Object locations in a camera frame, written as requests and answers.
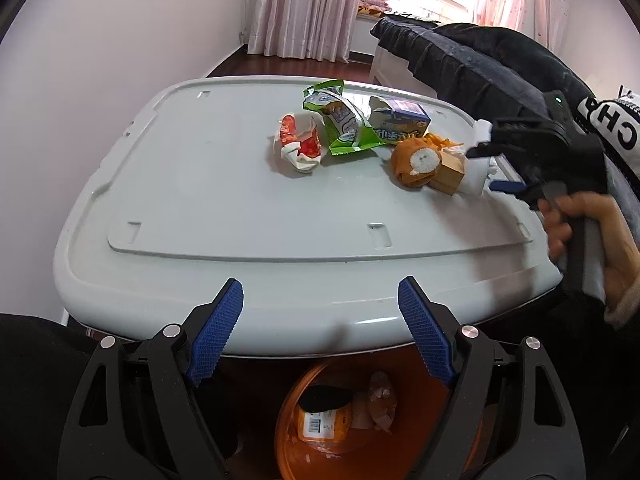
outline wooden block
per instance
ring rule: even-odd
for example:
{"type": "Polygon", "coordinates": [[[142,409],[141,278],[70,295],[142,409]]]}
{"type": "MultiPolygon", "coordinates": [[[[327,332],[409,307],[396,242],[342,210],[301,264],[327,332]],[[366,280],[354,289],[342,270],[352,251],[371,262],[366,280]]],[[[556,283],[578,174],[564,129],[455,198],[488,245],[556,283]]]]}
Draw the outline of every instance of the wooden block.
{"type": "Polygon", "coordinates": [[[440,152],[442,164],[438,167],[435,176],[429,181],[428,186],[433,187],[448,195],[453,195],[465,176],[465,165],[459,158],[447,152],[440,152]]]}

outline white wall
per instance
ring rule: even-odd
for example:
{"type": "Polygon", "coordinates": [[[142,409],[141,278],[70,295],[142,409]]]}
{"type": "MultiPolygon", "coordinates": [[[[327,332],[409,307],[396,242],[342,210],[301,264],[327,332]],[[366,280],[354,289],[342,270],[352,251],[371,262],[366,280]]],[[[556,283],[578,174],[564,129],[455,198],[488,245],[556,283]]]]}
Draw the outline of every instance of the white wall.
{"type": "Polygon", "coordinates": [[[0,43],[0,312],[62,318],[75,198],[156,92],[239,47],[242,1],[27,0],[0,43]]]}
{"type": "Polygon", "coordinates": [[[349,48],[351,52],[369,54],[370,56],[376,53],[378,38],[373,37],[369,33],[374,25],[376,25],[374,20],[363,18],[362,16],[356,17],[351,33],[351,46],[349,48]]]}
{"type": "Polygon", "coordinates": [[[558,57],[599,98],[640,91],[640,33],[619,0],[571,0],[558,57]]]}

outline green snack bag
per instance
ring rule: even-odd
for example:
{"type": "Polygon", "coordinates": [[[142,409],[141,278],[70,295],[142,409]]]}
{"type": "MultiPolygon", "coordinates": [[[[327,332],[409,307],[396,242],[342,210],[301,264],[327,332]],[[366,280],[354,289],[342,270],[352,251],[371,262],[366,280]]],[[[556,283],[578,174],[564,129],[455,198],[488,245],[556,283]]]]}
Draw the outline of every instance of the green snack bag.
{"type": "Polygon", "coordinates": [[[344,81],[337,79],[310,86],[304,91],[302,107],[320,112],[325,118],[331,154],[343,155],[382,146],[384,142],[362,112],[342,96],[343,89],[344,81]]]}

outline white storage box lid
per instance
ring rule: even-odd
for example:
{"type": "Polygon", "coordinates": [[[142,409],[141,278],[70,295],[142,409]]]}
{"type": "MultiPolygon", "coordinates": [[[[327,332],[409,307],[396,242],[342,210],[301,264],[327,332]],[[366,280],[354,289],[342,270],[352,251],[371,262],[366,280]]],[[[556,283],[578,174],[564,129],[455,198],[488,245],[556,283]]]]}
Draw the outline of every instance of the white storage box lid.
{"type": "MultiPolygon", "coordinates": [[[[411,341],[396,301],[408,275],[465,323],[558,284],[540,220],[514,197],[404,189],[387,147],[327,155],[311,175],[275,156],[279,119],[319,81],[187,81],[145,106],[60,235],[54,275],[71,315],[147,338],[233,277],[245,300],[226,354],[327,354],[411,341]]],[[[470,141],[473,120],[444,102],[356,83],[345,94],[365,112],[371,94],[415,100],[431,131],[470,141]]]]}

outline blue gripper pad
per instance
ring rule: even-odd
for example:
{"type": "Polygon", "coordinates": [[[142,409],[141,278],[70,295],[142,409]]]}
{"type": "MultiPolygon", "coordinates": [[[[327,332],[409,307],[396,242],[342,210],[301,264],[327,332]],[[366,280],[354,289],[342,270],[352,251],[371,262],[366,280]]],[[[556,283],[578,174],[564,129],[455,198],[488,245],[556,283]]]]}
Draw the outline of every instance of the blue gripper pad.
{"type": "Polygon", "coordinates": [[[191,364],[187,370],[187,378],[193,386],[198,386],[201,380],[211,377],[242,312],[243,301],[242,285],[234,281],[191,345],[191,364]]]}
{"type": "Polygon", "coordinates": [[[449,386],[456,376],[449,340],[406,278],[398,285],[398,307],[429,374],[449,386]]]}

